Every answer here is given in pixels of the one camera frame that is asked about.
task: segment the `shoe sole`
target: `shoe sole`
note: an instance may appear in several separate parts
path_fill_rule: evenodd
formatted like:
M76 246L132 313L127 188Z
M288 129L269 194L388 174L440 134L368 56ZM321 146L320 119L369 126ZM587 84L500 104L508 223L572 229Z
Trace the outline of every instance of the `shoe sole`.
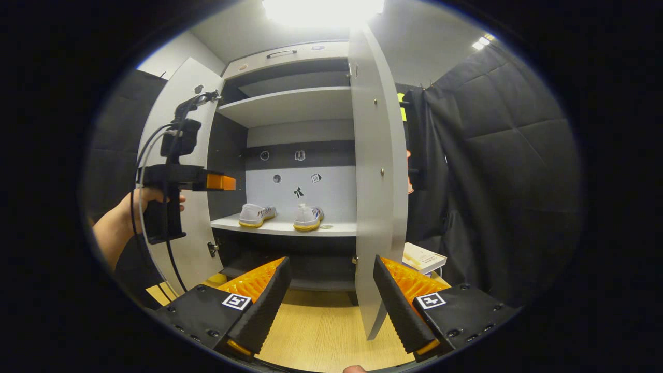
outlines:
M316 229L318 229L318 227L320 227L320 222L321 222L322 220L324 220L324 219L325 219L325 216L323 215L323 216L320 217L320 219L318 220L318 222L315 223L315 224L313 224L312 226L299 226L299 225L295 224L295 225L293 225L293 227L294 227L296 230L299 230L299 231L301 231L301 232L309 232L309 231L311 231L311 230L316 230Z
M255 224L244 223L243 221L240 220L239 225L241 225L243 227L246 227L246 228L260 228L261 226L263 226L263 223L265 222L265 220L270 220L271 218L274 218L275 216L276 215L268 216L266 218L263 218L259 223L255 223Z

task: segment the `wooden floor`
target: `wooden floor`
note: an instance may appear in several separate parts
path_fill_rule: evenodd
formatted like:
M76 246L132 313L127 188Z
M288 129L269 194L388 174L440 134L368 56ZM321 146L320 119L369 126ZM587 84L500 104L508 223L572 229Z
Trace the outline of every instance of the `wooden floor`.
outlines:
M221 285L225 278L218 276L204 284ZM168 303L156 286L147 290L163 305ZM356 364L374 370L414 360L405 353L389 316L375 339L366 340L359 308L350 303L347 293L291 289L256 357L290 368L333 373Z

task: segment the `ceiling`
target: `ceiling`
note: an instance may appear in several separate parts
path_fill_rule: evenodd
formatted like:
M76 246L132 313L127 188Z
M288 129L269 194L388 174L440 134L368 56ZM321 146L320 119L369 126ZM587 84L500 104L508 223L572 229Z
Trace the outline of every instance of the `ceiling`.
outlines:
M449 9L419 0L385 0L382 15L368 22L394 81L428 86L475 52L485 33ZM242 0L192 30L224 63L299 42L348 39L347 28L307 29L267 19L261 0Z

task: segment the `white sneaker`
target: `white sneaker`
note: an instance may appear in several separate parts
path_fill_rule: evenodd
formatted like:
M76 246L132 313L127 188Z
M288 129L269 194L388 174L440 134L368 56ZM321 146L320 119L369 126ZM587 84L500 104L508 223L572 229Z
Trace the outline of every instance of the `white sneaker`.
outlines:
M265 220L276 216L276 208L262 208L257 204L247 203L242 206L242 212L239 214L239 225L247 228L258 228L263 225Z
M301 231L316 230L324 218L325 214L320 207L306 206L306 204L300 203L297 215L294 218L294 228Z

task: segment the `white book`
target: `white book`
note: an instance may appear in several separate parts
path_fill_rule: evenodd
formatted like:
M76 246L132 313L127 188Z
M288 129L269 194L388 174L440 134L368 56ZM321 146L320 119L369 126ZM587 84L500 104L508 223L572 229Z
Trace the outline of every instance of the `white book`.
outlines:
M447 263L447 257L426 250L420 246L405 243L403 250L403 264L425 275Z

